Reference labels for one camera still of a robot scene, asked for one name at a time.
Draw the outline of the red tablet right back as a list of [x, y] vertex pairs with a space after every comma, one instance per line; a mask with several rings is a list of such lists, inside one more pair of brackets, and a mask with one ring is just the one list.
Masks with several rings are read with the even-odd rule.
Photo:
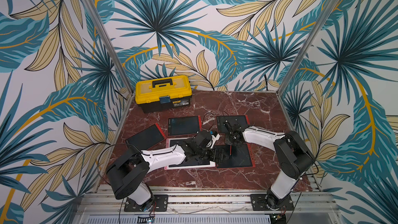
[[218, 128], [218, 132], [221, 134], [228, 133], [228, 130], [224, 125], [224, 123], [226, 121], [231, 126], [240, 125], [243, 128], [247, 128], [249, 126], [249, 120], [246, 115], [217, 116], [217, 128]]

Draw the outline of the yellow black toolbox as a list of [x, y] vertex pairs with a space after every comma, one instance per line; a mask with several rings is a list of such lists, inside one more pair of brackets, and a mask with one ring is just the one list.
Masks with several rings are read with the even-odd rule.
[[192, 99], [185, 75], [140, 81], [135, 89], [135, 102], [146, 114], [188, 106]]

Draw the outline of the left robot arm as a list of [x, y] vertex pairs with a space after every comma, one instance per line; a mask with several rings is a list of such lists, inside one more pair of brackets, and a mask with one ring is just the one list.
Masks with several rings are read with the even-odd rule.
[[204, 130], [165, 149], [138, 150], [135, 146], [130, 146], [106, 169], [115, 198], [133, 201], [142, 212], [155, 209], [155, 196], [143, 182], [146, 175], [160, 168], [177, 166], [195, 159], [214, 163], [228, 160], [230, 152], [214, 146], [219, 138], [218, 133]]

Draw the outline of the red tablet centre back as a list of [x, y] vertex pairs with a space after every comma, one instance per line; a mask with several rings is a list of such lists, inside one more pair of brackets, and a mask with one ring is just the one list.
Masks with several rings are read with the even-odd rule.
[[197, 134], [201, 131], [199, 116], [176, 117], [168, 119], [168, 135], [181, 136]]

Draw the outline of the red tablet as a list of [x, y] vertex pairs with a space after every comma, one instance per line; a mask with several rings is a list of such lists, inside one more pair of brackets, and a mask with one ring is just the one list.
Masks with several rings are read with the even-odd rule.
[[226, 121], [231, 126], [240, 125], [243, 128], [247, 128], [249, 126], [249, 120], [246, 115], [217, 116], [217, 128], [218, 128], [218, 132], [221, 134], [228, 133], [228, 130], [224, 125], [224, 123]]
[[240, 147], [230, 145], [216, 145], [216, 148], [221, 148], [230, 154], [228, 160], [225, 160], [220, 164], [216, 164], [217, 169], [255, 167], [255, 163], [251, 153], [251, 146], [249, 144], [244, 144]]
[[168, 119], [168, 135], [181, 136], [197, 134], [201, 131], [199, 116], [176, 117]]
[[148, 150], [158, 143], [165, 140], [165, 135], [158, 124], [153, 124], [145, 130], [126, 139], [129, 147], [135, 147], [138, 150]]

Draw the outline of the red tablet right front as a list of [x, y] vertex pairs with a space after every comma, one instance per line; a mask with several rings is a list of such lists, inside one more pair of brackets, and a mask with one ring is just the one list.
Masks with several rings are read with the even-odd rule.
[[225, 160], [220, 164], [216, 164], [217, 169], [255, 167], [255, 163], [251, 153], [251, 146], [249, 144], [244, 144], [240, 147], [230, 145], [216, 145], [216, 148], [221, 148], [230, 154], [228, 160]]

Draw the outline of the red tablet far left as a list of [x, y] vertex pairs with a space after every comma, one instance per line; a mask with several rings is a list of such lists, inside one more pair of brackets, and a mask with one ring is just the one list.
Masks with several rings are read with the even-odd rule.
[[138, 150], [148, 150], [158, 143], [165, 140], [165, 135], [158, 124], [153, 124], [145, 130], [126, 139], [129, 147], [135, 147]]

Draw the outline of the large pink writing tablet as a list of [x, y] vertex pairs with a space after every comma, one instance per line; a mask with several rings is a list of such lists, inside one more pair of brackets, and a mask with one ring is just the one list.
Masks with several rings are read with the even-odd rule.
[[[174, 138], [166, 139], [166, 147], [170, 148], [181, 141], [185, 141], [188, 138]], [[181, 164], [170, 165], [164, 167], [165, 170], [178, 170], [178, 169], [203, 169], [203, 168], [214, 168], [216, 164], [209, 160], [199, 158], [189, 158], [184, 160]]]

